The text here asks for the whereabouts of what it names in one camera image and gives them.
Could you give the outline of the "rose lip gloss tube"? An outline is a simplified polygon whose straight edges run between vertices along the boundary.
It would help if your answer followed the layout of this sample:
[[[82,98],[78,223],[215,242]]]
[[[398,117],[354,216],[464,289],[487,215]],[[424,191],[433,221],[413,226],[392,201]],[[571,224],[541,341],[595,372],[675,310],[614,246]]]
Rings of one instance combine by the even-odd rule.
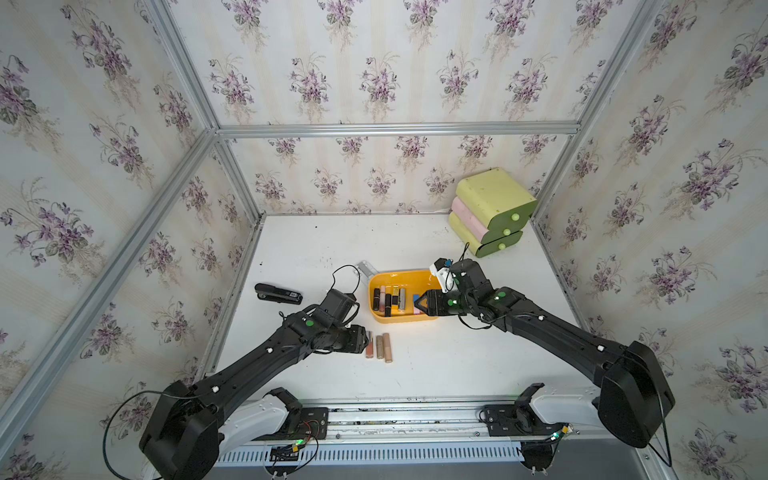
[[[365,347],[365,357],[367,359],[373,359],[375,355],[375,340],[371,332],[366,333],[367,344]]]

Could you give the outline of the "beige lipstick tube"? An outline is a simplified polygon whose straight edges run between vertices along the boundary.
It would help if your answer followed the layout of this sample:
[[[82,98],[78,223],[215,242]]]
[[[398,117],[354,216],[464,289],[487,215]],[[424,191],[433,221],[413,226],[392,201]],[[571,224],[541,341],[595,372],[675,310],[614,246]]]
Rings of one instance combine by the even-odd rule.
[[[377,359],[384,359],[385,353],[384,353],[384,340],[382,335],[377,335],[375,337],[375,350],[376,350],[376,358]]]

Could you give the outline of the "yellow plastic storage box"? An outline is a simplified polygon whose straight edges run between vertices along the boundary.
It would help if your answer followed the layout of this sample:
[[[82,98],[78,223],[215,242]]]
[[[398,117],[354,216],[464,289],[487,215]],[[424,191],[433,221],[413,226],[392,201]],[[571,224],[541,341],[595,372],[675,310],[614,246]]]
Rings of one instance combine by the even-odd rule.
[[[440,289],[440,285],[429,270],[374,274],[368,281],[369,310],[380,324],[434,320],[415,307],[415,301],[432,289]]]

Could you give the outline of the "tan lipstick tube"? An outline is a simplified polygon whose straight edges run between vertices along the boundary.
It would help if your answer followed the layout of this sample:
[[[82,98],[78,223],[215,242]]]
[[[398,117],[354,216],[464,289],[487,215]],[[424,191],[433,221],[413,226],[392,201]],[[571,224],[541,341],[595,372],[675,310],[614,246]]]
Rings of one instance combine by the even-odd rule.
[[[386,363],[392,363],[393,362],[393,351],[392,351],[392,342],[391,342],[391,336],[389,333],[383,334],[383,350],[384,350],[384,359]]]

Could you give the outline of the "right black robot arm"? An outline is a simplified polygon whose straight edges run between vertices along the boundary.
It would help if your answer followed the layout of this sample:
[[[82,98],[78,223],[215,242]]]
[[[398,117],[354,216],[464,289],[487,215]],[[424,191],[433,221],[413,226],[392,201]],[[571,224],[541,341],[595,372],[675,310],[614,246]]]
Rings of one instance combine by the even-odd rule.
[[[431,317],[474,316],[489,327],[524,338],[563,360],[599,388],[597,418],[615,438],[647,447],[666,430],[675,398],[652,349],[593,335],[544,310],[523,293],[495,288],[474,260],[444,258],[432,266],[440,287],[414,308]]]

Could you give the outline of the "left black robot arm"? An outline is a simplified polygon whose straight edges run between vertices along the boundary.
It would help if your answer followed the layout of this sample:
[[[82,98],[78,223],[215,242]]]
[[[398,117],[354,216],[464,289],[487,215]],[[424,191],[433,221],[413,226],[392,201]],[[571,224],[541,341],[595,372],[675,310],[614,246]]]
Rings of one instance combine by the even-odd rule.
[[[201,479],[214,466],[224,442],[225,421],[255,392],[316,351],[360,354],[366,330],[346,319],[359,302],[330,289],[318,305],[283,318],[275,332],[245,356],[190,386],[166,387],[139,441],[139,449],[162,479]]]

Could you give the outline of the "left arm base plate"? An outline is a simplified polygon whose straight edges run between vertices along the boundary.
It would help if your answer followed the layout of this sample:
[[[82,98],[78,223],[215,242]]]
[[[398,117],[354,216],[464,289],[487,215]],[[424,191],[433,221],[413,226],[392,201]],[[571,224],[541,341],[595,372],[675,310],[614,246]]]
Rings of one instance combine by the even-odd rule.
[[[326,407],[302,408],[291,411],[277,432],[258,440],[324,440],[327,436],[330,410]]]

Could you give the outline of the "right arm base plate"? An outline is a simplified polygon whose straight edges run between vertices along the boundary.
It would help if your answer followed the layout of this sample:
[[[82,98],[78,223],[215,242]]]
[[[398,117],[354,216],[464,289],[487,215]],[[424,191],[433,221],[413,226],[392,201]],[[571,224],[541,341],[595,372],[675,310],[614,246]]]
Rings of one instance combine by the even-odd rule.
[[[483,406],[478,420],[487,427],[491,437],[552,437],[561,434],[563,423],[542,421],[530,406],[491,404]]]

